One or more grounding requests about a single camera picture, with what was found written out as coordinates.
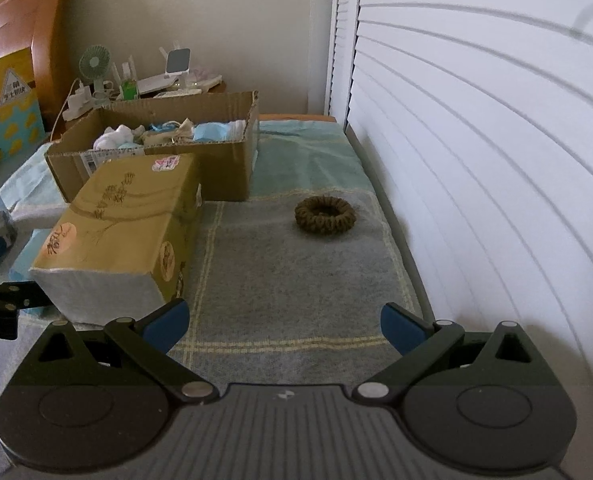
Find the white window blind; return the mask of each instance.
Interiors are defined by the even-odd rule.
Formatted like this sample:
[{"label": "white window blind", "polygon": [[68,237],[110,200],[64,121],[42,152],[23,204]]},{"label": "white window blind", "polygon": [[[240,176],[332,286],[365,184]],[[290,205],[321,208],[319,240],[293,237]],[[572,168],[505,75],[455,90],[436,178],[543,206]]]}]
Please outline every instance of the white window blind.
[{"label": "white window blind", "polygon": [[526,328],[593,479],[593,0],[359,0],[356,23],[347,121],[436,317]]},{"label": "white window blind", "polygon": [[333,37],[330,38],[330,44],[334,45],[334,50],[328,74],[329,99],[326,100],[326,110],[340,124],[345,124],[347,120],[357,13],[358,0],[335,0],[332,16]]}]

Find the cardboard box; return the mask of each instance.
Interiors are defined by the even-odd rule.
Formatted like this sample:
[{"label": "cardboard box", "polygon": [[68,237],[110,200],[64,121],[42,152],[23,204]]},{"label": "cardboard box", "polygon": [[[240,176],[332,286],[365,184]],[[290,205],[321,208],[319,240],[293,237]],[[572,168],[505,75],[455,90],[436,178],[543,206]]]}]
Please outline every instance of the cardboard box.
[{"label": "cardboard box", "polygon": [[35,87],[29,48],[0,59],[0,162],[46,138]]},{"label": "cardboard box", "polygon": [[183,292],[200,195],[195,155],[106,162],[61,216],[30,276],[73,322],[145,317]]},{"label": "cardboard box", "polygon": [[[135,150],[91,149],[107,126],[125,124],[134,129],[141,124],[147,127],[186,118],[195,124],[247,120],[247,125],[243,140],[237,142],[165,144]],[[200,163],[203,198],[237,202],[249,196],[258,139],[258,92],[139,99],[93,110],[68,129],[60,142],[50,146],[46,159],[65,201],[71,202],[104,159],[143,153],[195,153]]]}]

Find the yellow cardboard box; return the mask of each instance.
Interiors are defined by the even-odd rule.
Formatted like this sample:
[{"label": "yellow cardboard box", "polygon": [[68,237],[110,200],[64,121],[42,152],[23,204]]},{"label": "yellow cardboard box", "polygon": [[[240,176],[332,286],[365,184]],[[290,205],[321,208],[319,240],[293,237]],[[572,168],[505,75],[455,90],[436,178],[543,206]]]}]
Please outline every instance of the yellow cardboard box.
[{"label": "yellow cardboard box", "polygon": [[62,215],[30,275],[73,322],[145,317],[183,293],[201,202],[195,155],[110,160]]},{"label": "yellow cardboard box", "polygon": [[45,138],[32,52],[24,48],[0,59],[0,161]]}]

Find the cable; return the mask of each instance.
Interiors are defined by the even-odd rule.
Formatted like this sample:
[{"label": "cable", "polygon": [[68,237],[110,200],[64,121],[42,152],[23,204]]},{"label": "cable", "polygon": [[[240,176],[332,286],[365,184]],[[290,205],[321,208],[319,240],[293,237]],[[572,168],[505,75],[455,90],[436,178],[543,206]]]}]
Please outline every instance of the cable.
[{"label": "cable", "polygon": [[70,89],[67,92],[67,96],[65,96],[63,106],[61,106],[61,110],[59,111],[58,115],[56,116],[56,119],[54,120],[54,126],[52,126],[52,131],[50,132],[50,142],[52,142],[52,138],[54,137],[54,130],[56,129],[56,125],[58,124],[59,117],[61,117],[63,110],[65,110],[65,105],[67,105],[67,98],[70,96],[70,94],[72,94],[72,89],[74,88],[74,85],[76,85],[77,81],[79,83],[82,82],[78,77],[75,78],[74,81],[72,81],[72,86],[70,86]]}]

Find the barcode label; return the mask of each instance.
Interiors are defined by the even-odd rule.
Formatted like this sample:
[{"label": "barcode label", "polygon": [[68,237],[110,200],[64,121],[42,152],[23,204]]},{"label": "barcode label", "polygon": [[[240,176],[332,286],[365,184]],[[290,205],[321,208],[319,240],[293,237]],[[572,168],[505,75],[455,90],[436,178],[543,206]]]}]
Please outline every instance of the barcode label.
[{"label": "barcode label", "polygon": [[106,160],[136,155],[145,155],[144,149],[124,148],[122,150],[87,150],[87,152],[81,153],[81,160],[83,161],[83,166],[88,172],[88,176],[92,176],[92,173],[98,170],[100,165]]},{"label": "barcode label", "polygon": [[96,171],[96,162],[94,162],[92,152],[81,153],[81,160],[83,161],[83,167],[88,172],[88,176],[92,176],[92,173]]}]

